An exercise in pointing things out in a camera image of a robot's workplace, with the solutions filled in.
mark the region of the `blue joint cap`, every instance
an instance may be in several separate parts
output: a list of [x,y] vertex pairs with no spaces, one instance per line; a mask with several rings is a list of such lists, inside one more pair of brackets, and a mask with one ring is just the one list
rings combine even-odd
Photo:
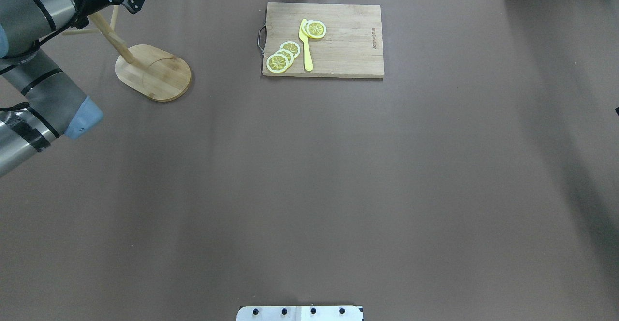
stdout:
[[0,24],[0,58],[6,56],[9,52],[9,39],[6,37],[6,32],[2,28],[2,24]]
[[87,96],[80,105],[75,116],[73,116],[64,134],[72,140],[75,140],[97,125],[102,118],[103,112],[101,112],[99,107],[95,105],[95,102],[90,99],[90,96]]

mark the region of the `stack of lemon slices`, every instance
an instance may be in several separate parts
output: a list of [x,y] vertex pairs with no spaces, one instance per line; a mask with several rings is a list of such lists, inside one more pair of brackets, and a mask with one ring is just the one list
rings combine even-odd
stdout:
[[[321,21],[308,20],[301,27],[305,35],[314,39],[321,39],[327,33],[327,26]],[[267,58],[267,69],[273,73],[285,72],[292,62],[301,54],[301,47],[294,41],[283,42],[275,54]]]

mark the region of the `tabletop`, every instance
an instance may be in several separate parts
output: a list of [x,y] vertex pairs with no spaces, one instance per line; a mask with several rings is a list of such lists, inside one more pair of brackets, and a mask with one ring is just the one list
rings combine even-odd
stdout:
[[[267,2],[379,4],[384,79],[262,76]],[[192,67],[168,103],[122,84],[100,35],[56,37],[105,117],[0,180],[0,318],[615,321],[618,11],[148,0],[117,32]]]

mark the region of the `wooden cutting board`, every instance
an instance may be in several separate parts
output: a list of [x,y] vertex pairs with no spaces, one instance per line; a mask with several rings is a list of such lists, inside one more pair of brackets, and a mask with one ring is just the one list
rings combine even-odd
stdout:
[[[322,39],[309,39],[314,70],[303,66],[301,20],[318,20],[327,26]],[[263,75],[292,77],[384,78],[381,7],[360,4],[275,3],[267,6],[267,41]],[[295,41],[301,54],[284,73],[272,73],[267,58],[285,41]]]

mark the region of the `yellow knife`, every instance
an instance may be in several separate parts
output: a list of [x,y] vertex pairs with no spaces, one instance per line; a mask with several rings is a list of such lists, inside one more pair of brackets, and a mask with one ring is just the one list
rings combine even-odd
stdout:
[[311,72],[314,70],[314,63],[311,61],[308,37],[303,33],[303,25],[305,25],[306,21],[307,19],[303,19],[303,21],[301,21],[301,26],[299,26],[299,39],[303,42],[303,64],[305,65],[305,70]]

